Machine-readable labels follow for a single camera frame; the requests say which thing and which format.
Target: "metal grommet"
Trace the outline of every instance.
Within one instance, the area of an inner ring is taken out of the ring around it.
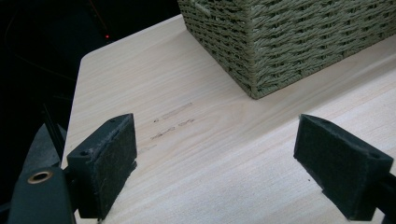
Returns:
[[[27,179],[27,182],[29,184],[39,184],[42,183],[48,179],[50,179],[53,175],[53,172],[51,171],[42,171],[42,172],[38,172],[32,176],[29,177],[29,179]]]

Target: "woven basket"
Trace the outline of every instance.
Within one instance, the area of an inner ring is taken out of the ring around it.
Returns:
[[[396,34],[396,0],[178,0],[190,33],[254,99]]]

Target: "wood grain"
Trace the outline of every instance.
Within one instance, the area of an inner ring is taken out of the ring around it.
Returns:
[[[292,157],[298,116],[328,119],[396,157],[395,43],[255,101],[177,16],[83,58],[64,154],[134,113],[137,168],[104,223],[347,223]]]

